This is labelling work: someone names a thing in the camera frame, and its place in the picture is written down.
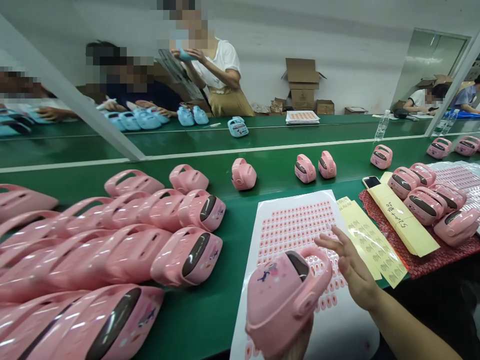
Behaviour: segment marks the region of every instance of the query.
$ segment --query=hand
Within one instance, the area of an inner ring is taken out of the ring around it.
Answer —
[[[40,117],[45,120],[53,121],[53,122],[61,122],[69,117],[71,114],[68,110],[59,109],[56,107],[40,107],[38,110],[35,111],[36,113],[40,114]]]
[[[128,110],[115,102],[109,102],[105,105],[105,109],[111,113],[125,113]]]
[[[350,238],[335,225],[332,225],[331,231],[339,241],[322,233],[320,238],[315,239],[315,243],[338,254],[338,269],[345,277],[348,291],[356,304],[367,311],[375,310],[382,290],[375,282],[367,265],[360,258]]]
[[[167,117],[167,118],[172,118],[177,116],[177,113],[175,111],[170,111],[163,107],[158,107],[151,101],[137,100],[135,101],[135,105],[144,109],[156,108],[157,111],[160,113],[160,115],[163,115],[164,117]]]
[[[305,323],[297,337],[293,340],[291,346],[282,354],[275,357],[266,357],[265,360],[302,360],[309,346],[312,327],[314,326],[314,316]]]
[[[207,58],[205,57],[205,54],[202,50],[186,49],[185,52],[191,57],[197,59],[200,64],[205,64],[205,62],[207,61]]]
[[[425,113],[427,114],[429,112],[429,108],[426,106],[418,106],[417,107],[417,113]]]

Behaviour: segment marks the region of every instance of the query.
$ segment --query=khaki skirt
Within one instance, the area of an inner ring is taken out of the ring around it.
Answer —
[[[214,117],[255,116],[242,89],[233,90],[229,87],[208,89],[210,90],[208,101]]]

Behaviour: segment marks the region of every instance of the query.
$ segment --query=plastic bottle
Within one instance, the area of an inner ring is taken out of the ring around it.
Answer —
[[[450,119],[450,111],[445,111],[443,113],[442,118],[436,125],[435,130],[433,130],[433,133],[431,134],[431,136],[436,138],[439,137],[442,134],[443,130],[445,129],[445,125],[447,125],[447,123],[449,122],[449,119]]]
[[[457,121],[457,118],[459,117],[459,112],[460,112],[460,109],[455,109],[454,111],[450,112],[450,117],[448,118],[448,121],[446,122],[445,127],[441,132],[442,136],[447,135],[449,133],[450,129],[452,128],[452,126]]]
[[[387,126],[389,125],[389,116],[390,110],[385,110],[385,114],[381,117],[376,128],[375,141],[381,141],[384,138],[385,131],[387,131]]]

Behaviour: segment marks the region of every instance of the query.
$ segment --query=smartphone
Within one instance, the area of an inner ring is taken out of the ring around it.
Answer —
[[[365,187],[367,189],[371,189],[377,185],[380,185],[380,180],[378,177],[376,176],[367,176],[367,177],[364,177],[361,182],[363,183],[363,185],[365,185]]]

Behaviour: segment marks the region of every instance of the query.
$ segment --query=red mat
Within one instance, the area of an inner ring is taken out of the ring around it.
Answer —
[[[400,237],[385,218],[384,214],[370,196],[367,190],[364,190],[358,196],[363,202],[363,208],[368,215],[376,221],[378,228],[385,235],[388,242],[393,246],[396,253],[400,256],[403,264],[410,273],[412,279],[417,279],[423,275],[431,273],[445,265],[454,263],[460,259],[466,258],[472,254],[480,252],[480,239],[478,236],[472,236],[465,244],[459,247],[450,247],[445,244],[440,238],[435,235],[433,228],[427,226],[426,229],[440,245],[440,248],[434,252],[424,256],[418,257],[412,255]]]

